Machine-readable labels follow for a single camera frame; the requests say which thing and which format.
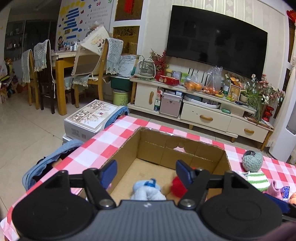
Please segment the red gift box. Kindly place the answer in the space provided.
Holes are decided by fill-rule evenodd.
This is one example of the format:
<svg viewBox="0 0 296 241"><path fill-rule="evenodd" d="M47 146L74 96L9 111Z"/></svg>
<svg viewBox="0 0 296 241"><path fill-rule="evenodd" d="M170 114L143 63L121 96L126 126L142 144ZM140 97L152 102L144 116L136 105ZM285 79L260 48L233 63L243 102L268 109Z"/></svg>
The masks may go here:
<svg viewBox="0 0 296 241"><path fill-rule="evenodd" d="M179 84L179 80L177 78L163 76L163 75L156 75L156 81L164 83L170 86L177 86Z"/></svg>

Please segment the cardboard milk carton box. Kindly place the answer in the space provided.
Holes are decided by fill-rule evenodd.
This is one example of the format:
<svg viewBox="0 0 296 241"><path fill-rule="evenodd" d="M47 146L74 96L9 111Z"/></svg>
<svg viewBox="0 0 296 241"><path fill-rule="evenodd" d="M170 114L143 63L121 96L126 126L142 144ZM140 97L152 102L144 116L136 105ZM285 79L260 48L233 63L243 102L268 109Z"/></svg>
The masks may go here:
<svg viewBox="0 0 296 241"><path fill-rule="evenodd" d="M108 189L104 189L99 182L99 169L111 160L117 161L117 175ZM184 161L196 173L206 170L210 174L223 175L230 170L226 152L220 147L138 128L102 167L83 172L87 198L98 208L112 208L122 200L131 200L132 188L137 181L154 178L166 201L178 203L181 198L171 193L178 160Z"/></svg>

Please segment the red white checkered tablecloth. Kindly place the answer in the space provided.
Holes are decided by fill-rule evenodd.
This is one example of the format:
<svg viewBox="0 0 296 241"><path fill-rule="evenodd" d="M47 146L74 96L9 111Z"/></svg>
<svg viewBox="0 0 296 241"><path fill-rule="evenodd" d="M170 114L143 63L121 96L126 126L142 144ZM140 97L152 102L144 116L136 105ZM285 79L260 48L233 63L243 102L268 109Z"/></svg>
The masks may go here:
<svg viewBox="0 0 296 241"><path fill-rule="evenodd" d="M243 169L243 149L193 135L192 133L175 130L167 126L161 126L156 123L150 123L130 116L123 116L117 119L105 130L100 131L61 161L40 180L41 183L44 183L60 170L67 170L70 174L80 174L87 168L100 168L138 128L149 128L168 133L169 135L184 137L220 147L226 152L230 163L230 170L242 171Z"/></svg>

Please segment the green white striped cloth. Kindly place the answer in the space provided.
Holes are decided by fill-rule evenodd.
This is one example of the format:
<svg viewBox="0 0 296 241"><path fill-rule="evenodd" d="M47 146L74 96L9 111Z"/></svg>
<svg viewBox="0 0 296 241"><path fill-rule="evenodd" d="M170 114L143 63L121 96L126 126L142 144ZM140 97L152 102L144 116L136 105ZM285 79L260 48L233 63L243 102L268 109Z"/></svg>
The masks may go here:
<svg viewBox="0 0 296 241"><path fill-rule="evenodd" d="M266 175L261 171L260 172L237 171L236 173L261 192L266 191L270 186L269 180L267 179Z"/></svg>

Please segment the white air conditioner tower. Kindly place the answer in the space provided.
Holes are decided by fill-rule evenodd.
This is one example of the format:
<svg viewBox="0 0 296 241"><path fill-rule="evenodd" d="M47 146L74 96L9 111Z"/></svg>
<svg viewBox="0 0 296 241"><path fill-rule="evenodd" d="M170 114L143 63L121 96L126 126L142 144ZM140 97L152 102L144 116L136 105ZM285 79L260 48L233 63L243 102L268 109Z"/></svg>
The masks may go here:
<svg viewBox="0 0 296 241"><path fill-rule="evenodd" d="M287 92L275 120L275 130L268 141L269 153L275 159L287 162L295 148L295 134L287 128L295 107L295 66L290 73Z"/></svg>

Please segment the cream tv cabinet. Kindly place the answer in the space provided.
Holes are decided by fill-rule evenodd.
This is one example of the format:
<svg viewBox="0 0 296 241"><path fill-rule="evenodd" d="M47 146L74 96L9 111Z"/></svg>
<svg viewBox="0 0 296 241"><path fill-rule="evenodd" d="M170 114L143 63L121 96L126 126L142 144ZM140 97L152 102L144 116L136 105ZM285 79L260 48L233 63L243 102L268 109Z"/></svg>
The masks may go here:
<svg viewBox="0 0 296 241"><path fill-rule="evenodd" d="M248 138L261 144L263 150L274 127L271 124L257 122L252 118L255 110L249 106L235 104L226 98L219 98L187 90L180 85L170 86L156 80L147 81L130 78L132 97L128 107L162 118L186 123L189 129L203 128L231 138L235 142L238 137ZM177 118L159 112L163 93L181 96L180 114Z"/></svg>

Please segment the grey-green crochet heart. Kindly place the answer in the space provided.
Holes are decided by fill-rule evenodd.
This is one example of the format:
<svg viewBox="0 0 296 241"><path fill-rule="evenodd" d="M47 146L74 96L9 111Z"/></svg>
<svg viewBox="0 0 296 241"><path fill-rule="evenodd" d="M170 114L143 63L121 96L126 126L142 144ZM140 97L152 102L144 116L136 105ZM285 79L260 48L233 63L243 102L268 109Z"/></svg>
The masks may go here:
<svg viewBox="0 0 296 241"><path fill-rule="evenodd" d="M242 166L247 172L258 172L263 164L260 152L247 150L242 156Z"/></svg>

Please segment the blue fabric bag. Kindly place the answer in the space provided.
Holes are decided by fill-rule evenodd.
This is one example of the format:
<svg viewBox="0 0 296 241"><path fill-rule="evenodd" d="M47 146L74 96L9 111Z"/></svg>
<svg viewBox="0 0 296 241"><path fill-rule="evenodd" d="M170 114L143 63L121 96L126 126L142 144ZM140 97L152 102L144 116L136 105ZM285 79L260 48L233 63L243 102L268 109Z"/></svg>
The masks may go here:
<svg viewBox="0 0 296 241"><path fill-rule="evenodd" d="M126 106L119 106L120 109L107 121L105 128L114 123L121 115L128 115L129 110ZM35 166L29 169L22 178L22 184L26 190L34 186L46 173L53 167L52 164L58 159L62 159L72 151L76 150L85 142L74 139L70 141L63 141L62 146L55 150L52 154L43 157Z"/></svg>

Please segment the white printed carton box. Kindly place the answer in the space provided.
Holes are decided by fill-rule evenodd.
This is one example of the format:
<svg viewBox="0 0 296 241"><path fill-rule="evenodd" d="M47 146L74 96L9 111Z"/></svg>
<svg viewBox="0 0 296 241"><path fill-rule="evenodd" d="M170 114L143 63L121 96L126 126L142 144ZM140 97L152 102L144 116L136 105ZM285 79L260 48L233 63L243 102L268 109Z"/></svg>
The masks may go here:
<svg viewBox="0 0 296 241"><path fill-rule="evenodd" d="M94 100L64 120L64 141L86 142L105 128L107 121L120 109L119 106Z"/></svg>

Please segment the light blue fluffy plush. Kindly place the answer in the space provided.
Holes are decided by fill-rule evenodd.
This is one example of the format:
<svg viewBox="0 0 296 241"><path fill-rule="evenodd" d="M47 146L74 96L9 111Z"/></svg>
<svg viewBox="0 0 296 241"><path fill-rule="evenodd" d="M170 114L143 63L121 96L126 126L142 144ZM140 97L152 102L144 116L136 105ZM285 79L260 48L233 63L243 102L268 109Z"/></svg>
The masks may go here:
<svg viewBox="0 0 296 241"><path fill-rule="evenodd" d="M156 179L137 181L132 188L131 200L136 201L165 201L166 197L161 193L161 187Z"/></svg>

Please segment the clear plastic bag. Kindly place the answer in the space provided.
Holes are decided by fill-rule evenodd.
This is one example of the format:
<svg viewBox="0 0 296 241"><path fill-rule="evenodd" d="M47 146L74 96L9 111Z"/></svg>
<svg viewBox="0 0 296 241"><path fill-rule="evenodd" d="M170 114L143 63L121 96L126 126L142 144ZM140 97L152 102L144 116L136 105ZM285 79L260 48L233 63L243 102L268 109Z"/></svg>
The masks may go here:
<svg viewBox="0 0 296 241"><path fill-rule="evenodd" d="M207 81L203 88L203 92L209 95L218 94L221 88L223 67L211 67L207 71Z"/></svg>

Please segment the bag of oranges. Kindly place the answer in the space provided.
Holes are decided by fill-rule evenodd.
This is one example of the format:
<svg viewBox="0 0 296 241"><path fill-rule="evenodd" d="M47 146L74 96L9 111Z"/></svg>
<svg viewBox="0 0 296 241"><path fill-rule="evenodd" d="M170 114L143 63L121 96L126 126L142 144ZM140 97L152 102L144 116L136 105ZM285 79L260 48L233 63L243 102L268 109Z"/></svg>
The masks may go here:
<svg viewBox="0 0 296 241"><path fill-rule="evenodd" d="M202 91L204 88L204 85L201 84L200 82L194 82L192 80L185 80L184 87L190 91Z"/></svg>

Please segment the red berry branch decoration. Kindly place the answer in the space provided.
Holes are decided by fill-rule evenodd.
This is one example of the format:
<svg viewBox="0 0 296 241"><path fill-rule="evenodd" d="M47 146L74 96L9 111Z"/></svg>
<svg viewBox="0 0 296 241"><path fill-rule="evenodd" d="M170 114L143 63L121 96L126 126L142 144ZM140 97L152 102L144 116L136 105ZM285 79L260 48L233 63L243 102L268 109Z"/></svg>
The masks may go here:
<svg viewBox="0 0 296 241"><path fill-rule="evenodd" d="M156 72L159 75L164 75L165 70L168 68L166 49L162 52L162 54L158 54L151 49L151 58L155 64Z"/></svg>

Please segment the red lantern vase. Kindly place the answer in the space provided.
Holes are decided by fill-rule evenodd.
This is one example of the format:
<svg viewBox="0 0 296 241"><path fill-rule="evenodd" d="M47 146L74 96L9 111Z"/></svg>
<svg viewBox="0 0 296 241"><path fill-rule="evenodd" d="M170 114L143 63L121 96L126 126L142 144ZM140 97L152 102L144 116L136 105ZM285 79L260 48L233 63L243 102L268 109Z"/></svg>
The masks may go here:
<svg viewBox="0 0 296 241"><path fill-rule="evenodd" d="M274 111L274 108L267 105L264 109L263 115L262 115L262 120L269 122L270 118L272 117L272 112Z"/></svg>

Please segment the pink storage box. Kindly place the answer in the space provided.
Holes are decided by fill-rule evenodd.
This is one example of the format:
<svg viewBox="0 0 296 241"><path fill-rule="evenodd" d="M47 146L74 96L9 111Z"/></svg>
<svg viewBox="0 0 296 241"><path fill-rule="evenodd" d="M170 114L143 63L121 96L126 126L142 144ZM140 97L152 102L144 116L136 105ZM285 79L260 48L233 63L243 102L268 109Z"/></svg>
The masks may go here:
<svg viewBox="0 0 296 241"><path fill-rule="evenodd" d="M159 112L177 118L180 114L182 100L181 96L164 92Z"/></svg>

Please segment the red chinese knot decoration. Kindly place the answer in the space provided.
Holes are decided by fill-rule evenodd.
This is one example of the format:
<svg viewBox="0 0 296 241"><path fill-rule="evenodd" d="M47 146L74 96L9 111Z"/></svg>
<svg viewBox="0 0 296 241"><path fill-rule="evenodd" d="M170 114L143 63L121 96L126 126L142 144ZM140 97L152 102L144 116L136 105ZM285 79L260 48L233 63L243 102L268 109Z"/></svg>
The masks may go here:
<svg viewBox="0 0 296 241"><path fill-rule="evenodd" d="M133 12L134 0L125 0L124 12L131 15Z"/></svg>

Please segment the black flat television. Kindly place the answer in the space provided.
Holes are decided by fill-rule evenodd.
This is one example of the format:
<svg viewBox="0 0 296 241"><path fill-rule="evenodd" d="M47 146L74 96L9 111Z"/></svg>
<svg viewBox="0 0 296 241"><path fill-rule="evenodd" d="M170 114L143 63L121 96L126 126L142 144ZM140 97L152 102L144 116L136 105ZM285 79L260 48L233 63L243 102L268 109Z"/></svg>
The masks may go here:
<svg viewBox="0 0 296 241"><path fill-rule="evenodd" d="M173 5L166 54L244 77L261 77L267 36L266 31L230 16Z"/></svg>

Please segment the wooden chair with lace cover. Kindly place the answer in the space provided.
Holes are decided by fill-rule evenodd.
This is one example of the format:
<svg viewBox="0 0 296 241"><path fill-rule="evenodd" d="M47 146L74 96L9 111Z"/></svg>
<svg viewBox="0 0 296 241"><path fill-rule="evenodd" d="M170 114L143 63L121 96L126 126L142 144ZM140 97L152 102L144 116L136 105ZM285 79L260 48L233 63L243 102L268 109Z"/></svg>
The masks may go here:
<svg viewBox="0 0 296 241"><path fill-rule="evenodd" d="M103 25L90 27L78 44L72 71L75 107L79 107L78 86L97 85L99 100L103 100L103 82L109 75L119 73L123 41L110 37Z"/></svg>

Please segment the colourful wall poster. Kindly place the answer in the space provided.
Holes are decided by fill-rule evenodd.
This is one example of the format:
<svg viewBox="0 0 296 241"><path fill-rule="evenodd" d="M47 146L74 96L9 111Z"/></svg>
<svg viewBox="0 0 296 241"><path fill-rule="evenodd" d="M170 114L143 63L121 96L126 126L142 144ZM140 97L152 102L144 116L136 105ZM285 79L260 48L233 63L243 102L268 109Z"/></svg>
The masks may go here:
<svg viewBox="0 0 296 241"><path fill-rule="evenodd" d="M81 42L93 24L110 28L113 0L63 0L57 21L55 50Z"/></svg>

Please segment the pink knitted sock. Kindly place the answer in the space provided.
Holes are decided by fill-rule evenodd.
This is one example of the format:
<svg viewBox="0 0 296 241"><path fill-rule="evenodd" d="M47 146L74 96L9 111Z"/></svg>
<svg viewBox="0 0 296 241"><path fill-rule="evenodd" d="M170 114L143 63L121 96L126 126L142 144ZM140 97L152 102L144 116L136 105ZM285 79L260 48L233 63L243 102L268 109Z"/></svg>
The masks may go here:
<svg viewBox="0 0 296 241"><path fill-rule="evenodd" d="M273 180L268 189L266 191L263 192L264 194L268 194L274 198L277 198L279 200L282 200L282 193L281 193L281 189L276 187L276 181Z"/></svg>

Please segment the framed picture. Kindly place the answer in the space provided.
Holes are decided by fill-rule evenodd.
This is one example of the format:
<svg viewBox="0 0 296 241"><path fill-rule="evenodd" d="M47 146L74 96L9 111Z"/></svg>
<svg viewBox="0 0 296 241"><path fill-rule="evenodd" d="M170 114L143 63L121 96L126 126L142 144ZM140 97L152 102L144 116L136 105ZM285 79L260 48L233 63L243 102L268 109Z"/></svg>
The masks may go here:
<svg viewBox="0 0 296 241"><path fill-rule="evenodd" d="M239 101L241 88L234 84L230 85L229 92L228 92L228 99L232 102Z"/></svg>

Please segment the potted flower plant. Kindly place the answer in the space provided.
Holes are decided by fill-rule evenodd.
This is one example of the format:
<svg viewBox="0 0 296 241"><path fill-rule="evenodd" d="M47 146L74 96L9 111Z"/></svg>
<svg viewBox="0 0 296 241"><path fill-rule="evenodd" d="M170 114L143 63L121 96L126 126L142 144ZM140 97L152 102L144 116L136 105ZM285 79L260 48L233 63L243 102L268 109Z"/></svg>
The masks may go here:
<svg viewBox="0 0 296 241"><path fill-rule="evenodd" d="M265 74L260 79L253 74L251 80L243 80L241 87L243 95L248 98L248 105L256 110L253 117L257 122L262 120L268 106L277 107L285 97L285 92L271 85Z"/></svg>

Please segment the green trash bin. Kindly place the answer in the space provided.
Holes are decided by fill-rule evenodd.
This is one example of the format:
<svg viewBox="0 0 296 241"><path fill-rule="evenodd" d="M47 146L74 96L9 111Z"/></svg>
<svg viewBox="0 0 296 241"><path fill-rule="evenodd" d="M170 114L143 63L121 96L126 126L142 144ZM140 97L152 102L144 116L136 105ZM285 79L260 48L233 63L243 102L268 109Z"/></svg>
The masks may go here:
<svg viewBox="0 0 296 241"><path fill-rule="evenodd" d="M129 102L129 93L124 90L112 89L113 104L117 106L127 106Z"/></svg>

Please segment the strawberry hat plush toy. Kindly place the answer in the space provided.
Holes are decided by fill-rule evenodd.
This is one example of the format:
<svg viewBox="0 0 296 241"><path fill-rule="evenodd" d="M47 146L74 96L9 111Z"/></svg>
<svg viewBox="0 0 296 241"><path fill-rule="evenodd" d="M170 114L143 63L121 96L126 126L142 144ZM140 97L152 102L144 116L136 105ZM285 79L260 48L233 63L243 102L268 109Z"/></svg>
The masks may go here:
<svg viewBox="0 0 296 241"><path fill-rule="evenodd" d="M178 176L174 177L171 182L171 193L173 196L182 198L187 192L187 188L184 186Z"/></svg>

